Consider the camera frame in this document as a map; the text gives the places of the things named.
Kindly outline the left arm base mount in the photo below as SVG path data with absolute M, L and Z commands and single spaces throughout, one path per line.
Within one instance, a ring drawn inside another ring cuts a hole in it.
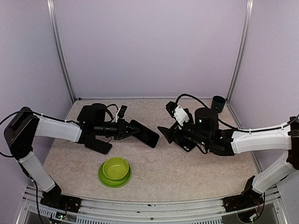
M 66 212 L 78 213 L 81 201 L 79 197 L 63 195 L 60 187 L 55 185 L 49 192 L 43 191 L 40 203 Z

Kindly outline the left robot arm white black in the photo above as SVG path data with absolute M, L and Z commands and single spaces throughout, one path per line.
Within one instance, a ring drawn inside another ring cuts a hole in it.
M 65 196 L 34 154 L 34 142 L 37 138 L 66 140 L 107 155 L 112 144 L 97 139 L 98 136 L 122 140 L 140 132 L 140 128 L 123 118 L 126 109 L 123 105 L 113 116 L 108 106 L 94 103 L 83 106 L 77 120 L 72 121 L 46 116 L 25 106 L 9 115 L 11 121 L 4 129 L 4 139 L 11 153 L 9 157 L 14 158 L 42 189 L 43 198 L 57 208 L 62 207 Z

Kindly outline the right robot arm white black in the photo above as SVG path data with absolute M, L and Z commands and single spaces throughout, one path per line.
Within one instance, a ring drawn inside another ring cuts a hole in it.
M 249 207 L 257 196 L 269 187 L 283 180 L 299 169 L 299 118 L 290 117 L 286 123 L 258 129 L 238 129 L 226 124 L 221 130 L 218 113 L 206 106 L 195 110 L 191 115 L 187 108 L 178 104 L 184 95 L 176 101 L 170 101 L 166 110 L 175 119 L 170 127 L 158 127 L 168 143 L 175 142 L 182 149 L 199 148 L 203 154 L 209 152 L 218 156 L 234 156 L 251 151 L 281 149 L 283 154 L 260 174 L 247 180 L 239 203 Z

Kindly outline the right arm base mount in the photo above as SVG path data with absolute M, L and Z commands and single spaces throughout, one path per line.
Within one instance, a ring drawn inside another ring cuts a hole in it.
M 263 195 L 253 190 L 252 183 L 254 178 L 255 176 L 252 176 L 247 180 L 245 188 L 240 194 L 227 196 L 222 199 L 226 212 L 243 210 L 264 203 Z

